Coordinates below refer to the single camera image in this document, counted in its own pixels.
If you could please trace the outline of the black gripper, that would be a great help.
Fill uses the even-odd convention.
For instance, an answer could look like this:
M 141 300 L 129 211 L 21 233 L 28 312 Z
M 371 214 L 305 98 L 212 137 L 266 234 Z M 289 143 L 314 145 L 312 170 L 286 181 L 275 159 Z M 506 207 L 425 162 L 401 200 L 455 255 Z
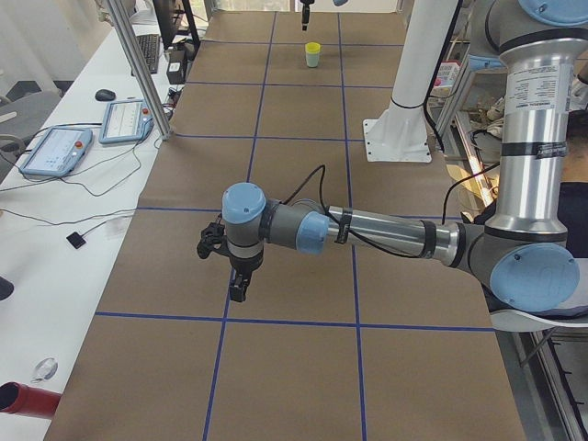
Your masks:
M 264 256 L 262 254 L 256 254 L 252 257 L 243 258 L 231 255 L 229 260 L 235 272 L 234 278 L 229 286 L 230 300 L 234 302 L 245 302 L 246 292 L 250 285 L 253 272 L 262 265 Z

